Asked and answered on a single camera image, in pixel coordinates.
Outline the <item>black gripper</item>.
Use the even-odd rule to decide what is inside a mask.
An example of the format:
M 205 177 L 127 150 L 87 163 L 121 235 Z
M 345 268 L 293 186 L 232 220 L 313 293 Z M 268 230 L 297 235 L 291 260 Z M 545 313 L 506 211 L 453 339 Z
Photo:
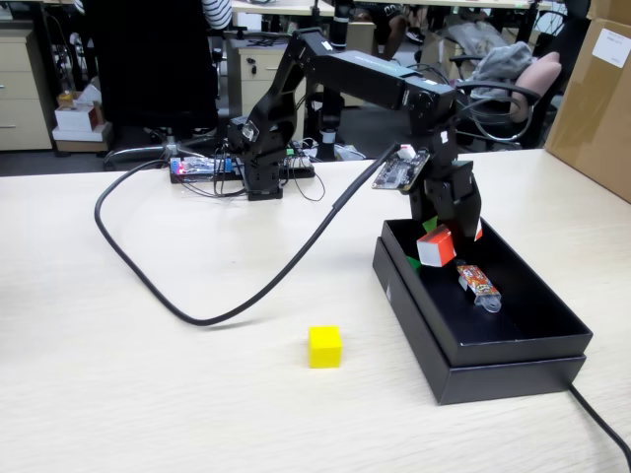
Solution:
M 455 247 L 468 247 L 477 235 L 482 201 L 473 162 L 457 161 L 457 155 L 458 146 L 454 141 L 439 143 L 434 151 L 420 148 L 415 157 L 422 167 L 412 179 L 408 196 L 412 219 L 426 233 L 432 232 L 441 221 L 425 194 L 424 181 L 437 181 L 444 188 L 447 211 L 443 221 L 452 232 Z

